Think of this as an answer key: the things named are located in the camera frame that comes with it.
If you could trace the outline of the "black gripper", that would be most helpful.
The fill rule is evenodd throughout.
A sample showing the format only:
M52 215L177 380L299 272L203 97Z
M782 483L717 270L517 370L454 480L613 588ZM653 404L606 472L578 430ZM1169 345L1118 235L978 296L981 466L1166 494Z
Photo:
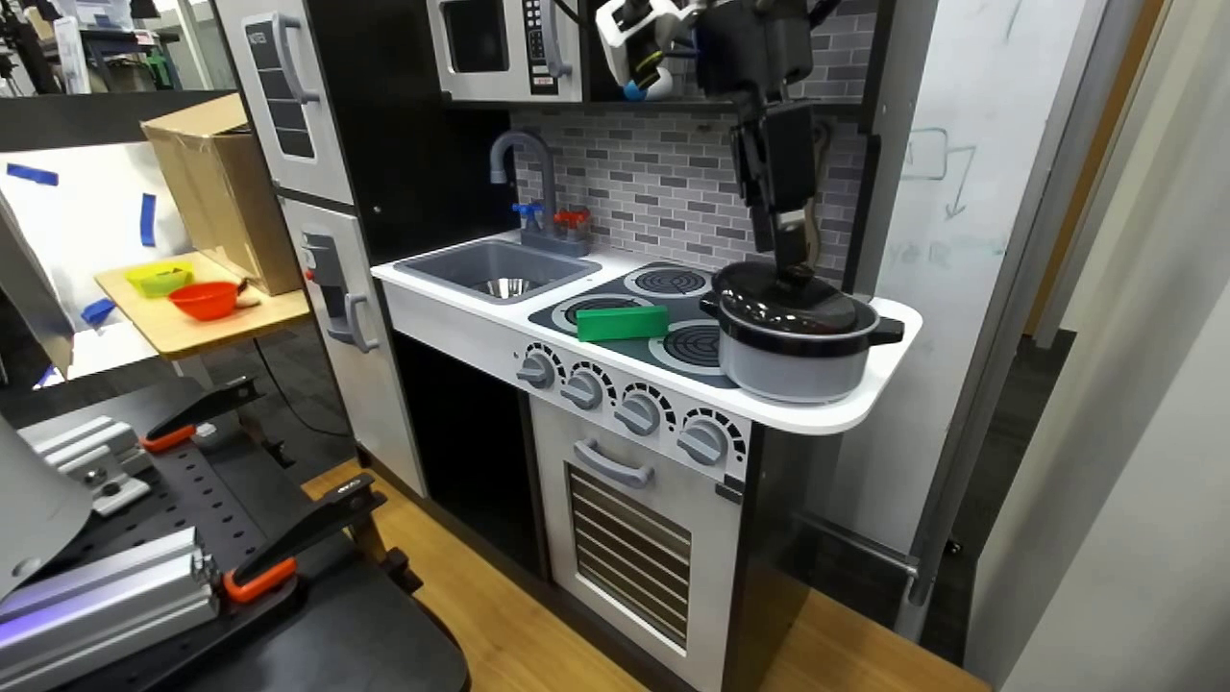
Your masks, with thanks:
M729 130L740 194L751 208L753 246L778 246L785 280L810 280L818 256L818 222L808 199L818 188L832 128L814 105L787 98L751 110Z

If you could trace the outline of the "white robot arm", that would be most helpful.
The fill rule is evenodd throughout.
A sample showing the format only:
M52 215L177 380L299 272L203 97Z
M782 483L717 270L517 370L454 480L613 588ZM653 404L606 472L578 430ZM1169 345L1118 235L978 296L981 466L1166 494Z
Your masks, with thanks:
M729 128L740 193L753 238L792 284L814 278L818 158L832 143L818 110L792 90L810 74L808 0L723 0L699 14L699 88L751 105Z

